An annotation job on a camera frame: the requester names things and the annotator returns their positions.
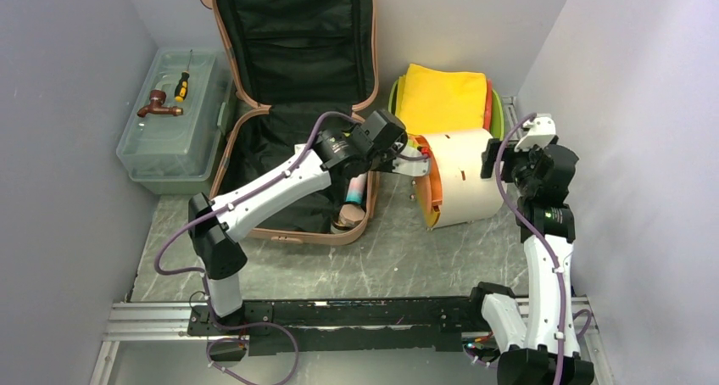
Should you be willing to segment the red printed package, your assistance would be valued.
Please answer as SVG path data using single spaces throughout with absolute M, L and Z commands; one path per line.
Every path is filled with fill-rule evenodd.
M 493 84 L 490 78 L 486 78 L 486 99 L 483 111 L 483 128 L 490 131 L 493 114 Z

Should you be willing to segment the green plastic tray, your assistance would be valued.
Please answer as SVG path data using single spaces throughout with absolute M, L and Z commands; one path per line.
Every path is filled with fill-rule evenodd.
M 401 94 L 404 90 L 404 76 L 400 76 L 392 85 L 387 109 L 395 115 L 399 114 L 399 108 L 401 105 Z M 491 102 L 492 113 L 489 118 L 486 129 L 495 138 L 503 138 L 505 132 L 505 119 L 504 119 L 504 107 L 502 104 L 502 98 L 496 90 L 492 89 L 492 102 Z

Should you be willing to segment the cream appliance with orange rim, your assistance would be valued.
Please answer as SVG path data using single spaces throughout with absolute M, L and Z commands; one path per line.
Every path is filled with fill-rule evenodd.
M 494 178 L 480 176 L 491 138 L 482 128 L 415 138 L 431 159 L 430 172 L 413 180 L 414 198 L 428 229 L 488 219 L 502 207 Z

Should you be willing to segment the yellow cloth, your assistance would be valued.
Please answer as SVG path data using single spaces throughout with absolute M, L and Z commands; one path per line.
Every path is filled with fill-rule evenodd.
M 412 135 L 484 129 L 486 78 L 410 64 L 397 116 Z

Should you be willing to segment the pink hard-shell suitcase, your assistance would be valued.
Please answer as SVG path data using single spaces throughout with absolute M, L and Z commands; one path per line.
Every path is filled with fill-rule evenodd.
M 201 0 L 215 15 L 237 97 L 235 120 L 210 188 L 216 197 L 285 168 L 310 135 L 332 182 L 290 204 L 251 236 L 346 245 L 365 231 L 376 202 L 370 176 L 359 214 L 342 216 L 351 178 L 375 157 L 360 111 L 378 92 L 374 0 Z

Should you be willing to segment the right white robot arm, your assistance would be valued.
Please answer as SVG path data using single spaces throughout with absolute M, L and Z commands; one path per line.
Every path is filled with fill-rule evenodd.
M 581 356 L 571 309 L 571 259 L 575 217 L 566 204 L 579 158 L 551 141 L 520 150 L 493 138 L 482 154 L 480 176 L 495 181 L 520 228 L 527 258 L 529 311 L 521 317 L 508 287 L 479 283 L 467 318 L 478 330 L 491 329 L 498 346 L 499 384 L 591 384 L 594 364 Z M 512 202 L 504 183 L 514 184 Z

